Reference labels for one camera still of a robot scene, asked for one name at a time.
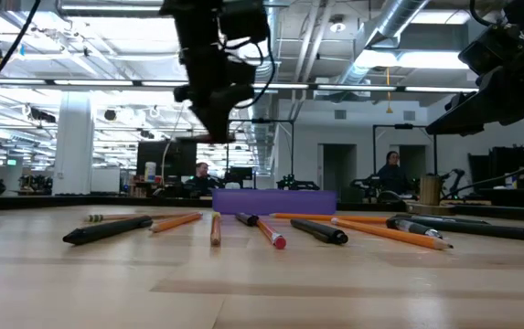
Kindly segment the clear barrel click pen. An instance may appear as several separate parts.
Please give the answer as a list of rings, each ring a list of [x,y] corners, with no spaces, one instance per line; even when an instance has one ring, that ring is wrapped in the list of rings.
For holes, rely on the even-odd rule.
[[[424,220],[435,220],[445,222],[458,222],[468,224],[479,224],[479,225],[491,225],[484,220],[473,220],[473,219],[462,219],[462,218],[451,218],[451,217],[439,217],[439,216],[425,216],[425,215],[409,215],[409,214],[397,214],[395,218],[407,218],[407,219],[424,219]]]
[[[443,239],[442,234],[438,230],[427,227],[423,224],[416,223],[406,218],[388,218],[386,220],[386,226],[387,228],[397,229],[404,232]]]

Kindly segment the purple plastic supply box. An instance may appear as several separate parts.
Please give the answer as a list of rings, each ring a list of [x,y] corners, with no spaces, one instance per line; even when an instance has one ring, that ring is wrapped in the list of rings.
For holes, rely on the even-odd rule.
[[[217,189],[212,193],[212,208],[221,214],[331,215],[337,211],[337,195],[323,190]]]

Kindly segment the black pen with clip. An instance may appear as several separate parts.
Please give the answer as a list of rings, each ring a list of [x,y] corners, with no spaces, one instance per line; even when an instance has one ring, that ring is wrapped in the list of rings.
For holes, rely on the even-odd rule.
[[[473,234],[480,236],[489,236],[504,239],[524,239],[524,228],[497,226],[490,224],[466,223],[450,220],[435,220],[423,218],[393,217],[391,220],[406,220],[412,223],[424,225],[441,231],[450,231],[457,233]]]

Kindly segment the orange pencil yellow eraser cap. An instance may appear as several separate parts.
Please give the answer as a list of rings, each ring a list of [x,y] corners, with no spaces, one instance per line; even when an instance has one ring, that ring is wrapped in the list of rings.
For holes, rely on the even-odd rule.
[[[211,215],[211,231],[210,231],[210,245],[217,247],[221,243],[221,219],[222,216],[219,212],[213,212]]]

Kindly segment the orange pencil red eraser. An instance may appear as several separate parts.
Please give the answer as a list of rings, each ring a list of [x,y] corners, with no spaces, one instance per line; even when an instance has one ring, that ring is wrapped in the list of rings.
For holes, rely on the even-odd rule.
[[[316,221],[331,221],[333,218],[338,218],[346,221],[364,223],[364,224],[385,224],[388,220],[386,217],[366,217],[366,216],[350,216],[350,215],[313,215],[313,214],[291,214],[291,213],[273,213],[270,214],[272,218],[282,219],[307,219]]]
[[[171,228],[175,228],[175,227],[187,224],[189,222],[202,219],[202,216],[203,214],[201,212],[195,212],[195,213],[190,213],[188,215],[184,215],[184,216],[177,217],[177,218],[166,219],[164,221],[154,223],[150,227],[150,231],[153,233],[166,231]]]
[[[368,234],[372,234],[372,235],[387,238],[387,239],[394,239],[397,241],[425,247],[428,249],[452,249],[454,247],[452,244],[442,239],[438,239],[438,238],[434,238],[434,237],[430,237],[426,235],[419,235],[415,233],[403,232],[403,231],[392,229],[392,228],[380,228],[380,227],[375,227],[369,224],[352,222],[352,221],[343,220],[340,218],[332,218],[331,223],[339,227],[351,228],[351,229],[354,229],[356,231],[360,231],[363,233],[368,233]]]
[[[258,219],[257,226],[276,249],[284,249],[286,247],[286,239],[271,225],[267,224],[261,219]]]

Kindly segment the person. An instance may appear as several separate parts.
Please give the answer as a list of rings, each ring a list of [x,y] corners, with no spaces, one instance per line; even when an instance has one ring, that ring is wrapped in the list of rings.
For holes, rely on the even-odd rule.
[[[401,195],[409,191],[410,184],[404,170],[400,167],[399,161],[400,156],[397,152],[388,152],[386,164],[377,172],[377,176],[380,178],[383,190]]]
[[[191,198],[211,196],[219,188],[219,182],[209,175],[209,165],[204,162],[196,164],[195,175],[183,184],[184,192]]]

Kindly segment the white cabinet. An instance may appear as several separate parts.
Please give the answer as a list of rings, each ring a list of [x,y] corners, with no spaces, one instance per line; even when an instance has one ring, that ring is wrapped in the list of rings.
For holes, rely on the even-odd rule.
[[[119,193],[121,170],[119,168],[93,168],[91,192]]]

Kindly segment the black rig frame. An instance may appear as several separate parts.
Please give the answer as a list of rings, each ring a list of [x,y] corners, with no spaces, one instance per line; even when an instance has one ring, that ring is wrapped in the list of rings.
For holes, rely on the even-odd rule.
[[[245,140],[244,143],[247,144],[247,136],[245,132],[245,125],[246,122],[254,122],[254,123],[262,123],[262,119],[259,120],[249,120],[249,119],[230,119],[230,132],[233,135],[236,134],[244,134]],[[273,142],[273,155],[272,155],[272,171],[268,174],[273,177],[277,177],[278,180],[281,180],[284,175],[293,174],[294,175],[294,141],[295,141],[295,129],[294,129],[294,120],[288,120],[288,119],[278,119],[273,120],[273,122],[276,123],[276,128],[274,132],[274,142]],[[280,145],[286,145],[286,150],[288,151],[288,159],[289,159],[289,172],[288,174],[282,173],[281,175],[277,175],[276,169],[279,167],[279,163],[275,160],[275,157],[279,155],[279,146]],[[254,185],[257,184],[257,167],[254,164],[254,154],[252,152],[252,148],[248,145],[249,152],[251,154],[252,158],[252,167],[253,167],[253,181]]]
[[[413,129],[419,129],[421,133],[423,133],[426,136],[431,136],[433,141],[433,173],[435,175],[438,175],[438,142],[437,142],[437,135],[436,134],[429,134],[425,129],[427,128],[426,125],[414,125],[411,123],[395,123],[395,124],[373,124],[371,126],[371,141],[372,141],[372,174],[376,174],[378,172],[378,165],[377,165],[377,130],[379,128],[392,128],[394,130],[413,130]]]

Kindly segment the black equipment cases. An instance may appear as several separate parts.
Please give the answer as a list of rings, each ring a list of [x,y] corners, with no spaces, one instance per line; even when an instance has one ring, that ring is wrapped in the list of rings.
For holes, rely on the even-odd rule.
[[[524,146],[494,146],[467,160],[474,196],[492,206],[524,207]]]

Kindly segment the black monitor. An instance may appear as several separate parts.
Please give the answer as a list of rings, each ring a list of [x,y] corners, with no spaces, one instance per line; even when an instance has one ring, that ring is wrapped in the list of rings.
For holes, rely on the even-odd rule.
[[[186,142],[143,141],[138,144],[136,173],[144,178],[144,164],[156,162],[156,175],[192,176],[196,173],[197,145]]]

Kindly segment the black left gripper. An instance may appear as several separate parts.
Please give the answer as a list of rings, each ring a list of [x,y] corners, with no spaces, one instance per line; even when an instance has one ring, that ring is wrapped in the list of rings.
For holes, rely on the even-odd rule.
[[[179,63],[188,83],[174,88],[176,101],[191,101],[191,111],[207,130],[192,138],[196,143],[228,143],[231,110],[253,97],[256,68],[230,59],[228,43],[221,33],[222,0],[164,0],[161,16],[174,19],[180,47]],[[252,43],[240,38],[244,45]]]

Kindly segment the black aluminium table frame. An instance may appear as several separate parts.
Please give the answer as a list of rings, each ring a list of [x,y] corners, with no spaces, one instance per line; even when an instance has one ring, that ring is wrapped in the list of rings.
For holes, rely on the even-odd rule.
[[[133,207],[201,207],[212,208],[211,200],[134,198],[115,196],[0,196],[0,210],[74,207],[74,206],[133,206]],[[274,205],[245,206],[241,212],[270,214],[272,212],[297,214],[333,214],[337,211],[401,212],[406,206],[390,204],[349,204],[338,203],[334,206],[304,206],[297,202],[288,206],[284,202]],[[477,205],[455,205],[445,209],[450,215],[466,215],[476,218],[501,218],[524,221],[524,207],[493,207]]]

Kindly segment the white column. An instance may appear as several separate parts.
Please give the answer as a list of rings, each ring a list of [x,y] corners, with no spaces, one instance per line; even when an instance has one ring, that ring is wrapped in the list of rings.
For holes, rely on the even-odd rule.
[[[52,187],[54,195],[90,193],[94,119],[95,111],[89,92],[61,93]]]

